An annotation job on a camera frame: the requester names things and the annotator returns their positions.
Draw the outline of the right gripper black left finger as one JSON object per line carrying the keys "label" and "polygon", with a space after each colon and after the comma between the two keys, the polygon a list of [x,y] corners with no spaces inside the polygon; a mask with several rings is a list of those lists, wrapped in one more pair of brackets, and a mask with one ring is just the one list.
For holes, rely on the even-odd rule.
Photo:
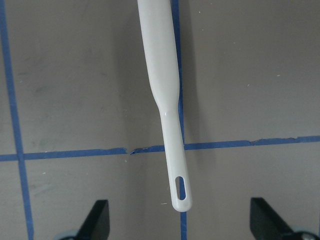
{"label": "right gripper black left finger", "polygon": [[107,199],[97,200],[84,220],[76,240],[107,240],[110,234],[110,211]]}

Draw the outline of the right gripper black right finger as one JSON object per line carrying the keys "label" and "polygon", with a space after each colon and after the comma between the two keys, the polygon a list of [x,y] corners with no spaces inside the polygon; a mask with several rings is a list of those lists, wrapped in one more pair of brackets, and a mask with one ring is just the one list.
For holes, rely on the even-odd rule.
{"label": "right gripper black right finger", "polygon": [[311,240],[313,234],[294,231],[262,197],[250,199],[249,228],[256,240]]}

